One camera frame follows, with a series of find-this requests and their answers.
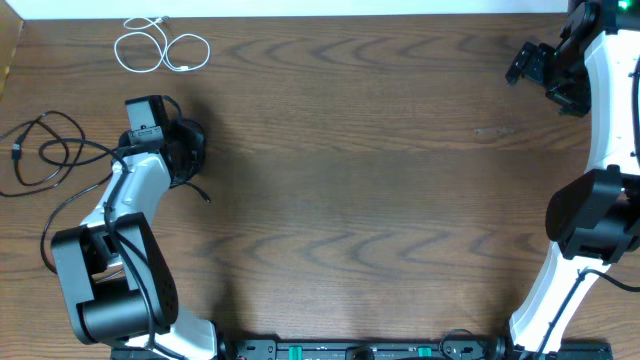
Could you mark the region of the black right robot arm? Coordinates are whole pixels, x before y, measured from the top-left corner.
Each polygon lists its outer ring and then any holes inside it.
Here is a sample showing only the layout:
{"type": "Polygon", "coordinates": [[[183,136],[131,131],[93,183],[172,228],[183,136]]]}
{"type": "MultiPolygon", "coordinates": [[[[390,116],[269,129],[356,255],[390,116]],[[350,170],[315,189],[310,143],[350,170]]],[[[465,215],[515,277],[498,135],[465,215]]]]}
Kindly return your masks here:
{"type": "Polygon", "coordinates": [[[550,199],[544,264],[508,336],[489,359],[610,359],[610,344],[566,342],[564,331],[593,284],[639,247],[639,4],[572,1],[557,46],[525,43],[505,79],[528,79],[565,115],[591,117],[586,169],[550,199]]]}

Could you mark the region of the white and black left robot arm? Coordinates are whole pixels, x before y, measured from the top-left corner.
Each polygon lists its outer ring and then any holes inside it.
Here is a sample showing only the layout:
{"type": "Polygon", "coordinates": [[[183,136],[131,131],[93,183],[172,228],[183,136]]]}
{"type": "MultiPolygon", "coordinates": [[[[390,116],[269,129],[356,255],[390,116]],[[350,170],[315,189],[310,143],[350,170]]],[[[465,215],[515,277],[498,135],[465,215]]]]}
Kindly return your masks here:
{"type": "Polygon", "coordinates": [[[77,339],[120,356],[215,359],[215,326],[181,306],[151,225],[163,195],[201,171],[201,125],[166,111],[167,95],[126,101],[130,123],[111,158],[111,179],[81,224],[57,232],[52,255],[77,339]]]}

